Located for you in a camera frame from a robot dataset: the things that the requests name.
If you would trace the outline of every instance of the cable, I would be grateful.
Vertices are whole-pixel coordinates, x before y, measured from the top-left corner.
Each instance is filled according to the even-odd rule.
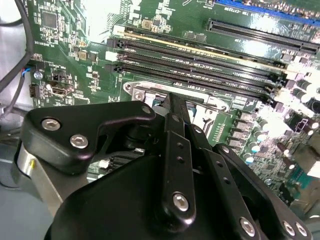
[[[3,114],[0,115],[0,121],[2,119],[4,119],[6,116],[8,116],[11,113],[11,110],[14,108],[14,106],[18,100],[18,97],[21,93],[21,89],[22,89],[24,82],[25,82],[25,73],[26,73],[26,70],[22,72],[18,87],[16,88],[15,94],[14,94],[10,104],[4,108]]]
[[[10,28],[10,27],[16,27],[16,26],[19,26],[20,24],[22,24],[22,18],[16,20],[16,21],[13,21],[13,22],[0,22],[0,27],[7,27],[7,28]]]
[[[34,39],[32,36],[31,26],[28,20],[25,7],[21,0],[14,0],[15,4],[21,15],[24,31],[25,31],[25,41],[26,49],[25,54],[22,59],[11,69],[10,72],[0,81],[0,93],[12,82],[16,75],[23,69],[29,62],[33,52],[34,52]]]

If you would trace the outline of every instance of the dimm slot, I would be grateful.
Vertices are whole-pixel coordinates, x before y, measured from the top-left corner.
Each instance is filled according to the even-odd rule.
[[[182,39],[182,38],[174,37],[174,36],[171,36],[171,35],[161,34],[161,33],[158,33],[158,32],[142,30],[142,29],[139,29],[139,28],[129,27],[129,26],[125,27],[125,31],[126,32],[136,33],[136,34],[142,34],[142,35],[144,35],[146,37],[151,37],[151,38],[162,40],[162,41],[165,41],[165,42],[168,42],[168,43],[180,44],[182,48],[183,48],[183,46],[185,44],[188,44],[188,46],[191,46],[193,48],[198,48],[200,50],[206,50],[206,51],[209,51],[209,52],[223,54],[223,55],[226,55],[226,56],[231,56],[231,57],[235,57],[235,58],[239,58],[239,59],[254,61],[256,63],[265,64],[265,65],[271,65],[271,66],[275,66],[275,67],[278,67],[278,68],[285,68],[286,67],[286,65],[283,64],[282,62],[275,61],[275,60],[272,60],[272,59],[268,59],[268,58],[264,58],[264,57],[260,57],[260,56],[253,56],[253,55],[250,55],[250,54],[247,54],[247,53],[243,53],[243,52],[239,53],[239,52],[231,50],[231,49],[221,48],[221,47],[218,47],[218,46],[212,46],[212,45],[205,44],[205,43],[189,41],[187,39]]]
[[[187,83],[192,85],[198,85],[201,88],[211,88],[213,90],[222,91],[227,94],[234,93],[241,97],[251,98],[252,100],[266,102],[269,99],[269,96],[264,93],[248,92],[245,90],[237,89],[230,86],[225,86],[222,84],[216,84],[213,82],[203,82],[202,80],[197,80],[197,79],[180,76],[180,75],[173,75],[172,73],[166,73],[159,70],[153,70],[152,68],[146,67],[146,66],[136,66],[136,65],[130,65],[127,63],[122,63],[121,65],[118,65],[112,68],[113,69],[122,68],[122,70],[126,72],[141,74],[148,77],[154,76],[156,78],[161,78],[163,80],[169,80],[177,83]]]
[[[114,47],[116,45],[114,43],[110,43],[112,41],[115,41],[115,40],[108,39],[110,47]],[[199,55],[195,55],[192,53],[178,51],[178,50],[174,50],[174,49],[170,49],[170,48],[164,48],[164,47],[151,45],[151,44],[147,44],[147,43],[143,43],[143,42],[132,41],[132,40],[127,40],[127,39],[120,40],[120,42],[122,42],[124,44],[124,47],[130,48],[133,50],[139,49],[141,51],[149,51],[151,53],[152,53],[152,51],[155,51],[158,53],[173,56],[175,58],[184,57],[184,58],[188,58],[188,60],[190,60],[190,61],[195,61],[199,64],[213,64],[213,65],[216,65],[219,67],[229,68],[230,70],[241,71],[244,74],[256,75],[257,77],[262,77],[262,78],[269,77],[271,75],[271,73],[269,71],[265,71],[265,70],[261,70],[261,69],[257,69],[257,68],[253,68],[253,67],[249,67],[249,66],[244,66],[244,65],[240,65],[240,64],[234,64],[234,63],[226,62],[226,61],[223,61],[220,59],[217,60],[217,59],[213,59],[213,58],[209,58],[209,57],[205,57],[205,56],[199,56]]]
[[[201,78],[201,79],[208,79],[210,82],[216,82],[216,83],[226,83],[228,85],[232,85],[235,88],[241,88],[241,89],[246,89],[247,91],[250,92],[256,92],[256,93],[265,93],[264,87],[266,86],[265,83],[263,82],[255,82],[255,81],[250,81],[246,80],[243,78],[239,77],[233,77],[225,74],[220,74],[220,73],[215,73],[215,72],[210,72],[206,71],[203,69],[195,69],[195,68],[190,68],[185,65],[175,63],[174,66],[172,66],[171,63],[165,62],[160,59],[156,58],[145,58],[142,59],[140,56],[134,55],[134,54],[127,54],[127,60],[129,61],[136,61],[137,63],[144,63],[144,64],[151,64],[152,66],[166,66],[171,68],[171,72],[176,74],[176,72],[180,72],[182,74],[185,74],[186,76],[189,75],[189,77],[192,77],[190,75],[194,75],[192,78]]]
[[[261,38],[261,39],[267,40],[267,41],[269,41],[269,40],[276,41],[279,44],[292,45],[293,47],[297,47],[297,48],[307,48],[310,50],[314,49],[316,51],[318,51],[320,49],[319,44],[315,44],[315,43],[311,43],[311,42],[307,42],[307,41],[302,41],[302,40],[298,40],[298,39],[294,39],[294,38],[290,38],[290,37],[280,36],[280,35],[264,32],[264,31],[259,31],[259,30],[239,26],[239,25],[225,23],[225,22],[218,21],[218,20],[209,19],[208,26],[211,29],[212,28],[229,29],[229,30],[232,30],[235,32],[246,34],[250,37]]]
[[[242,40],[247,40],[247,41],[258,42],[258,43],[266,44],[266,45],[273,46],[273,47],[276,47],[279,49],[286,49],[286,50],[291,50],[291,51],[301,52],[301,53],[306,53],[306,54],[312,54],[312,55],[317,53],[317,51],[314,49],[311,49],[311,50],[300,49],[299,47],[289,46],[287,44],[281,44],[281,43],[272,42],[272,41],[268,41],[268,40],[263,40],[263,39],[260,39],[257,37],[244,35],[243,33],[235,33],[235,32],[230,31],[229,29],[222,29],[222,27],[219,27],[219,28],[208,27],[207,31],[209,31],[211,33],[215,33],[215,34],[229,36],[229,37],[232,37],[235,39],[242,39]]]

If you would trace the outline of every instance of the metal screw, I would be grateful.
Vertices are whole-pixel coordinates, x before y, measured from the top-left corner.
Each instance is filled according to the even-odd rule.
[[[43,120],[41,122],[41,125],[45,130],[48,130],[48,131],[57,131],[61,127],[60,123],[57,120],[52,118],[47,118]]]
[[[189,208],[188,200],[180,193],[173,195],[173,203],[182,212],[187,211]]]
[[[301,226],[300,223],[298,223],[297,221],[295,222],[296,227],[298,228],[299,232],[303,235],[303,236],[307,236],[307,231],[304,229],[303,226]]]
[[[178,116],[176,115],[172,115],[172,118],[176,121],[176,122],[180,122],[180,119]]]
[[[44,75],[42,74],[42,72],[35,71],[35,72],[33,73],[33,77],[34,77],[35,79],[37,79],[37,80],[41,80],[41,79],[44,78]]]
[[[198,126],[194,126],[194,130],[195,130],[198,134],[201,133],[201,128],[198,127]]]
[[[73,135],[70,138],[70,143],[77,149],[85,149],[89,144],[88,139],[80,134]]]
[[[143,107],[142,107],[142,110],[143,110],[145,113],[147,113],[147,114],[150,114],[150,113],[151,113],[150,109],[149,109],[147,106],[143,106]]]
[[[256,230],[251,222],[249,222],[246,218],[240,218],[240,224],[242,229],[248,234],[250,237],[254,237],[256,235]]]
[[[270,178],[267,178],[266,180],[264,180],[264,183],[267,185],[267,186],[270,186],[272,184],[272,180]]]
[[[223,150],[224,152],[226,152],[227,154],[229,153],[229,149],[228,149],[226,146],[222,146],[222,150]]]
[[[283,225],[285,230],[288,232],[288,234],[290,234],[291,236],[296,235],[295,230],[292,228],[292,226],[287,223],[286,221],[283,221]]]
[[[134,95],[134,98],[135,98],[136,100],[142,101],[143,98],[144,98],[144,95],[143,95],[141,92],[137,92],[137,93]]]

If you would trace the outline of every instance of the integrated circuit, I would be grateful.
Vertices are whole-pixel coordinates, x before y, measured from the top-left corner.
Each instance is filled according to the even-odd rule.
[[[56,29],[57,28],[57,15],[44,11],[42,13],[42,22],[44,27]]]

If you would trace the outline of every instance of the memory module slot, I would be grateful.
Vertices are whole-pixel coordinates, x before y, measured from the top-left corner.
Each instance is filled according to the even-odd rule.
[[[230,71],[238,71],[240,74],[245,74],[245,75],[250,75],[252,76],[252,79],[254,78],[259,78],[259,79],[269,79],[269,78],[277,78],[278,75],[275,73],[270,73],[269,71],[249,67],[249,66],[244,66],[244,65],[239,65],[239,64],[234,64],[230,62],[226,62],[220,59],[213,59],[205,56],[199,56],[196,54],[188,53],[188,52],[183,52],[183,51],[178,51],[170,48],[164,48],[161,46],[156,46],[156,45],[151,45],[139,41],[132,41],[132,40],[119,40],[118,42],[115,42],[117,40],[115,39],[108,39],[108,47],[117,47],[121,46],[120,48],[128,48],[132,49],[135,51],[144,51],[150,54],[153,54],[154,52],[161,53],[163,54],[164,57],[167,58],[176,58],[176,59],[181,59],[181,60],[188,60],[191,62],[194,62],[196,64],[202,64],[206,65],[209,67],[219,67],[219,68],[224,68],[226,70]]]
[[[162,41],[168,42],[168,43],[180,44],[182,48],[185,44],[188,44],[188,46],[190,46],[190,47],[210,51],[213,53],[224,54],[226,56],[231,56],[231,57],[240,58],[240,59],[246,59],[246,60],[254,61],[254,62],[257,62],[260,64],[266,64],[266,65],[275,66],[275,67],[279,67],[279,68],[286,67],[286,65],[283,64],[282,62],[268,59],[265,57],[253,56],[253,55],[246,54],[243,52],[239,53],[239,52],[236,52],[236,51],[233,51],[230,49],[221,48],[221,47],[217,47],[217,46],[214,47],[215,49],[212,49],[212,47],[213,47],[212,45],[194,42],[194,41],[190,41],[190,40],[187,40],[184,38],[179,38],[179,37],[175,37],[175,36],[171,36],[171,35],[167,35],[167,34],[147,31],[147,30],[143,30],[143,29],[139,29],[139,28],[135,28],[135,27],[129,27],[129,26],[125,27],[125,31],[129,32],[129,33],[136,33],[136,34],[144,35],[146,37],[162,40]]]
[[[243,89],[238,89],[234,85],[225,85],[223,83],[216,83],[216,82],[210,82],[210,81],[203,81],[199,79],[194,79],[192,77],[187,76],[181,76],[178,74],[173,74],[172,72],[165,72],[158,69],[152,69],[151,67],[146,67],[143,65],[134,65],[134,63],[130,64],[127,62],[123,62],[117,66],[112,67],[113,71],[116,72],[129,72],[134,74],[140,74],[148,77],[155,77],[155,78],[161,78],[164,80],[169,80],[172,82],[177,83],[187,83],[187,84],[197,84],[201,88],[212,88],[214,90],[223,91],[224,93],[235,93],[237,95],[240,95],[242,97],[252,98],[255,100],[266,102],[267,99],[269,99],[269,95],[265,93],[257,93],[257,92],[250,92]]]
[[[293,47],[302,48],[306,50],[318,51],[320,49],[319,44],[302,41],[302,40],[298,40],[290,37],[280,36],[280,35],[259,31],[259,30],[255,30],[247,27],[242,27],[234,24],[229,24],[229,23],[225,23],[217,20],[209,19],[208,27],[209,29],[230,30],[230,31],[233,31],[234,33],[242,33],[246,36],[260,38],[262,40],[267,40],[267,41],[273,41],[275,43],[285,44],[288,46],[290,45]]]
[[[284,37],[279,37],[278,39],[276,37],[271,38],[271,34],[267,33],[265,36],[263,36],[262,32],[252,30],[249,28],[239,27],[239,26],[233,26],[226,23],[219,23],[213,20],[209,20],[207,31],[211,33],[221,34],[229,37],[233,37],[236,39],[243,39],[247,41],[254,41],[266,45],[270,45],[279,49],[286,49],[291,50],[295,52],[301,52],[306,54],[317,54],[319,48],[316,46],[315,48],[306,47],[304,44],[293,44],[295,42],[294,39],[289,38],[291,41],[285,41]]]
[[[211,82],[222,83],[226,82],[228,84],[239,84],[242,89],[247,88],[248,91],[255,91],[258,93],[263,93],[265,87],[273,88],[273,85],[269,85],[264,82],[253,81],[245,78],[230,76],[218,72],[208,71],[201,68],[189,67],[178,62],[172,64],[171,62],[166,62],[162,59],[143,57],[135,55],[133,53],[126,53],[124,59],[128,61],[134,61],[137,63],[143,63],[151,66],[168,67],[174,73],[180,72],[180,74],[194,76],[195,78],[208,79]]]

